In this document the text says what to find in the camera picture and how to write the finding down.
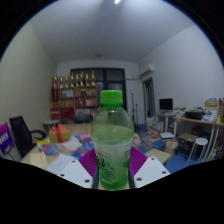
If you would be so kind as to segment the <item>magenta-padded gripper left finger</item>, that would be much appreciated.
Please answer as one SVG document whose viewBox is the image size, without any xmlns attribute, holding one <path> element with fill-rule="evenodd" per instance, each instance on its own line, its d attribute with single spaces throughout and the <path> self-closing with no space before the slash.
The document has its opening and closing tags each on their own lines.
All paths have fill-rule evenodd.
<svg viewBox="0 0 224 224">
<path fill-rule="evenodd" d="M 69 161 L 58 176 L 83 188 L 97 189 L 99 172 L 95 151 L 90 150 L 79 160 Z"/>
</svg>

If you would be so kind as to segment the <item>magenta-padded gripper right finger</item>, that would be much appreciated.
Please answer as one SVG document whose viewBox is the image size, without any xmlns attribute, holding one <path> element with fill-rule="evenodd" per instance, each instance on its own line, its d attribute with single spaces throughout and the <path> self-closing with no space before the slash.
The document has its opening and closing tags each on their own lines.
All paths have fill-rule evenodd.
<svg viewBox="0 0 224 224">
<path fill-rule="evenodd" d="M 128 172 L 131 189 L 141 188 L 169 174 L 170 172 L 155 156 L 147 157 L 136 148 L 131 148 Z"/>
</svg>

